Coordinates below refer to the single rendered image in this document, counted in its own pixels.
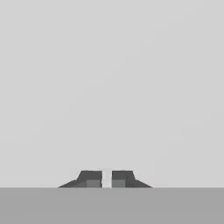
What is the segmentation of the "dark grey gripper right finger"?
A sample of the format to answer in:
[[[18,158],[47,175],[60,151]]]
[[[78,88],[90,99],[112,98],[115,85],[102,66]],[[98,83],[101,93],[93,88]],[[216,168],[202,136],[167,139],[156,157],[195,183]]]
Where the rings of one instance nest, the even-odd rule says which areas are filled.
[[[113,188],[151,188],[150,185],[135,178],[133,171],[112,171]]]

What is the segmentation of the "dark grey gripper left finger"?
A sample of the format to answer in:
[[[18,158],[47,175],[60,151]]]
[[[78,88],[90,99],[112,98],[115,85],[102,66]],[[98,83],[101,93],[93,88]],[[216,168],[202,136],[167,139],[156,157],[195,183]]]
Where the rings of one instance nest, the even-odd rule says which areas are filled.
[[[102,171],[81,171],[78,178],[60,188],[102,188]]]

